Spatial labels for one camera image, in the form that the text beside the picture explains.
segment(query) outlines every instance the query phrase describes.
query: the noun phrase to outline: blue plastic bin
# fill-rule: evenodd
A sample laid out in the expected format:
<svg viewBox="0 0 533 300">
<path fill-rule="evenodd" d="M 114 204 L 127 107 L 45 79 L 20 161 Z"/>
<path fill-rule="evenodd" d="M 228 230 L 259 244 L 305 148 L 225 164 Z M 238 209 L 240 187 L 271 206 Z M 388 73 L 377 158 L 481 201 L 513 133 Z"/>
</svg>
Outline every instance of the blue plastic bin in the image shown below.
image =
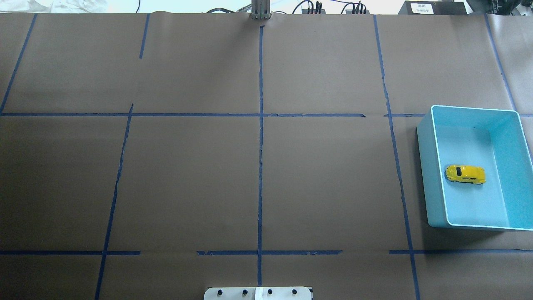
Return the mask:
<svg viewBox="0 0 533 300">
<path fill-rule="evenodd" d="M 434 105 L 417 134 L 431 226 L 533 231 L 533 167 L 517 112 Z M 452 164 L 483 167 L 487 182 L 448 181 Z"/>
</svg>

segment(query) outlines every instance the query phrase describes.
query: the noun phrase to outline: white bracket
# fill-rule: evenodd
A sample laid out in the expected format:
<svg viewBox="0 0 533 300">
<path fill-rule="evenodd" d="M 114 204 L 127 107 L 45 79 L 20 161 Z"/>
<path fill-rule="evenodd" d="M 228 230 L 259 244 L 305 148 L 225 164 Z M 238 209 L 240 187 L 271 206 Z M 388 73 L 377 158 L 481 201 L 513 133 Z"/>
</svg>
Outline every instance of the white bracket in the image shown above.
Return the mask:
<svg viewBox="0 0 533 300">
<path fill-rule="evenodd" d="M 270 0 L 252 0 L 252 19 L 268 20 L 271 16 Z"/>
<path fill-rule="evenodd" d="M 204 300 L 312 300 L 306 287 L 208 288 Z"/>
</svg>

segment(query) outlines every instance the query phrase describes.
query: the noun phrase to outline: black box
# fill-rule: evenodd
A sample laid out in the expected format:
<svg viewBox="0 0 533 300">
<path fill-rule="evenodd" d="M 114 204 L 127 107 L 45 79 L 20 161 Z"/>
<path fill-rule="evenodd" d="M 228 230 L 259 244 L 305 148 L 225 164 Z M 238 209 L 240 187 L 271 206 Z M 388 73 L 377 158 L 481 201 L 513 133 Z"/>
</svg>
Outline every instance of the black box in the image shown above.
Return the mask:
<svg viewBox="0 0 533 300">
<path fill-rule="evenodd" d="M 414 4 L 419 12 L 413 12 L 411 4 Z M 405 1 L 398 14 L 466 15 L 466 8 L 464 2 Z"/>
</svg>

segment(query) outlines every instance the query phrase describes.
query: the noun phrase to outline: toy car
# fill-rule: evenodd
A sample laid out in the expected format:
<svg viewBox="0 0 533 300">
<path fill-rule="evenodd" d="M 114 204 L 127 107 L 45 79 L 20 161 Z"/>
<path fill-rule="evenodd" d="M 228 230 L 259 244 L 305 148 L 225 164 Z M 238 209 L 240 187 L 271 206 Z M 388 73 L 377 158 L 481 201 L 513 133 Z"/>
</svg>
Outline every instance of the toy car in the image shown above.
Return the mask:
<svg viewBox="0 0 533 300">
<path fill-rule="evenodd" d="M 446 168 L 446 178 L 451 182 L 484 184 L 485 170 L 482 167 L 453 164 Z"/>
</svg>

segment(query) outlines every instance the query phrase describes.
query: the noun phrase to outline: white label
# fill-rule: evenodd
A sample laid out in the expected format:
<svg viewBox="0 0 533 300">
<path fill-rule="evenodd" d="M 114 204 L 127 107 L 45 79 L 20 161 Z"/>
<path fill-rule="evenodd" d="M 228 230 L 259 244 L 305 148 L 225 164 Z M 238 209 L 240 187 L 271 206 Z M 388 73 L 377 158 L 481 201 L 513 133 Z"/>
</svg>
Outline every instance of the white label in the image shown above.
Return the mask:
<svg viewBox="0 0 533 300">
<path fill-rule="evenodd" d="M 430 3 L 411 3 L 413 13 L 433 14 L 433 7 Z"/>
</svg>

